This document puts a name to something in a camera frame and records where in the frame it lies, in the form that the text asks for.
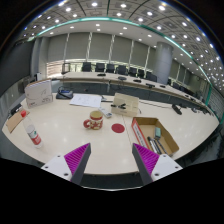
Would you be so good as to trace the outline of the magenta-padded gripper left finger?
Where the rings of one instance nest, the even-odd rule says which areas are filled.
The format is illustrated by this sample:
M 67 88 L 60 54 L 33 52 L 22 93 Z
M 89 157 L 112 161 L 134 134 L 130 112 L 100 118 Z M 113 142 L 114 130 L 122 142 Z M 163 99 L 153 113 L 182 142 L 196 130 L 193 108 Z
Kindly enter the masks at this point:
M 42 169 L 79 185 L 90 154 L 91 144 L 87 143 L 70 151 L 66 155 L 55 156 L 44 164 Z

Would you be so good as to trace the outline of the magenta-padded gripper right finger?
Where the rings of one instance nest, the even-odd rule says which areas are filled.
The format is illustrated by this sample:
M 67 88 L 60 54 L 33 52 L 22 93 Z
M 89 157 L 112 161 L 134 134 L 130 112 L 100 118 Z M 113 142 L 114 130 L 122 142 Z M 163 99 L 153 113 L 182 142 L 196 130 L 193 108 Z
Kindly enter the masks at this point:
M 166 154 L 158 155 L 136 143 L 132 146 L 132 154 L 144 185 L 182 169 L 170 156 Z

